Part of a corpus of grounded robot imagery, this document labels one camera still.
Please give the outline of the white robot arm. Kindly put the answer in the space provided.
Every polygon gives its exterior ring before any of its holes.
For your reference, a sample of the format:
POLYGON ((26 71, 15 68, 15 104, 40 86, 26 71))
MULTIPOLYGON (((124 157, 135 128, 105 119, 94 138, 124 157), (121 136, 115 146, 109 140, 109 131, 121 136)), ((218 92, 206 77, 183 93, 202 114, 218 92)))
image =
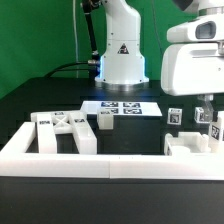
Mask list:
MULTIPOLYGON (((170 46, 161 67, 162 90, 172 96, 196 95, 204 102, 205 119, 215 119, 211 101, 224 93, 224 0, 172 0, 191 21, 167 31, 170 46)), ((107 47, 100 59, 100 86, 129 90, 146 84, 140 53, 141 17, 125 0, 101 0, 106 11, 107 47)))

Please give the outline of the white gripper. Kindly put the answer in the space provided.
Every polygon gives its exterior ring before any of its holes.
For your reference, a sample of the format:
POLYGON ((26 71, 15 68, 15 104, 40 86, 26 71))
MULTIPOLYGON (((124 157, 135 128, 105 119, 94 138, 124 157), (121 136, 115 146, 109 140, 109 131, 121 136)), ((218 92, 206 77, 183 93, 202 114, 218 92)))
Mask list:
POLYGON ((213 120, 213 95, 224 92, 224 55, 217 43, 174 44, 162 60, 161 88, 172 96, 199 95, 200 120, 213 120))

